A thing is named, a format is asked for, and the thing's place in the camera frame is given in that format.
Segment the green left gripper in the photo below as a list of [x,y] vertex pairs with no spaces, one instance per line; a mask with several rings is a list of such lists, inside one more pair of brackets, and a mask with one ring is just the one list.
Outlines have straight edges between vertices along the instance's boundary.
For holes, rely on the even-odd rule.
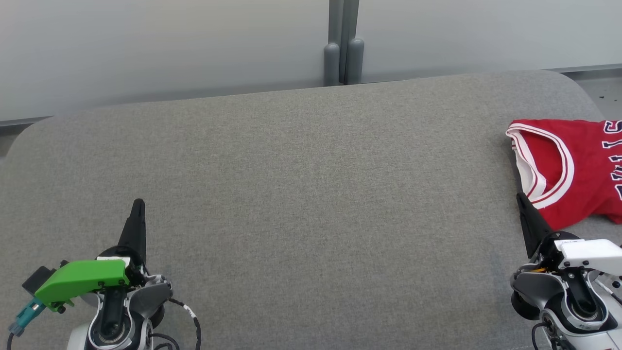
[[71,261],[46,277],[34,297],[57,312],[74,298],[111,287],[143,285],[146,280],[146,204],[137,198],[122,229],[118,246],[95,259]]

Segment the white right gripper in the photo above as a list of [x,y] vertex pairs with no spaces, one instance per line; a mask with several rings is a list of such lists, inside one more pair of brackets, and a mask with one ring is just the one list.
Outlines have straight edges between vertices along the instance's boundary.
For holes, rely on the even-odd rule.
[[520,226],[528,258],[535,256],[536,266],[547,271],[584,268],[620,271],[622,249],[607,239],[580,239],[569,232],[554,232],[527,195],[516,194]]

